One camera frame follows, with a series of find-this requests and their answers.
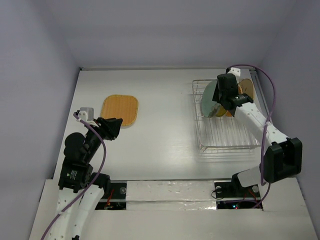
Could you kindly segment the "green ceramic flower plate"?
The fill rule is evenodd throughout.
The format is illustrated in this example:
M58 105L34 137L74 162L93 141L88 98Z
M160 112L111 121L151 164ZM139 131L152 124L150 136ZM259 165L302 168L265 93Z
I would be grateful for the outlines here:
M220 104L213 100L217 81L211 81L204 89L201 100L201 113L205 118L212 118L220 108Z

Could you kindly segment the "yellow green woven plate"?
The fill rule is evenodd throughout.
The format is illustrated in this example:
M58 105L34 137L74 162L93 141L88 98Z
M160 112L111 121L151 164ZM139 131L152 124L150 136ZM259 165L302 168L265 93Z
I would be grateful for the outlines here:
M216 109L215 116L218 117L218 118L220 118L220 117L223 117L226 113L227 113L227 110L226 110L222 105L220 105L220 106Z

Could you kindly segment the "round orange woven plate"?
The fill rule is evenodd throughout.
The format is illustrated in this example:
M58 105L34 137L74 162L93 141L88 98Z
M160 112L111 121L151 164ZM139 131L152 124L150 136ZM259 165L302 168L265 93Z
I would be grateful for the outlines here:
M237 88L238 88L238 94L242 94L243 93L242 87L240 85L238 85ZM232 117L232 114L229 111L227 111L225 116Z

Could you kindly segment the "square orange woven plate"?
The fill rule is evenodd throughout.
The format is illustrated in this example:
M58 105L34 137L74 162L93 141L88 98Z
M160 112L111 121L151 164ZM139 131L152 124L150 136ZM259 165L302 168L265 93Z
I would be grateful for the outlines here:
M104 119L122 119L122 127L133 125L138 116L139 102L132 95L113 94L103 102L100 116Z

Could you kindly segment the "beige wooden patterned plate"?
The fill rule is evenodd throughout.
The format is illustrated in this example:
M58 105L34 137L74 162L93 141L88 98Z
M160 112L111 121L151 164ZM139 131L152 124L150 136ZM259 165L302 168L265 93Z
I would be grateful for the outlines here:
M252 100L255 99L255 88L252 80L245 78L238 83L240 94L247 94Z

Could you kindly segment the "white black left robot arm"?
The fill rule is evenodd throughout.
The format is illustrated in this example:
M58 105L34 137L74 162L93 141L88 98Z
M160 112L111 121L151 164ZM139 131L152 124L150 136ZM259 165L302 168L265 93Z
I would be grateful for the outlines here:
M110 176L93 171L90 161L105 141L115 140L121 129L121 118L98 119L88 122L77 118L88 129L86 135L74 132L64 142L64 160L58 181L55 218L42 239L80 240L101 198L110 194Z

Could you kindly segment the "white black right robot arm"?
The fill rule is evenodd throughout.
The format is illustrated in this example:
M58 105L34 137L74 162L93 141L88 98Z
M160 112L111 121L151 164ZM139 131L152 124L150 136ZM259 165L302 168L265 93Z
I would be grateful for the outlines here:
M242 196L254 185L273 184L301 173L302 142L279 131L249 95L240 94L234 74L217 76L212 99L249 129L261 145L260 164L232 176L230 190L235 196Z

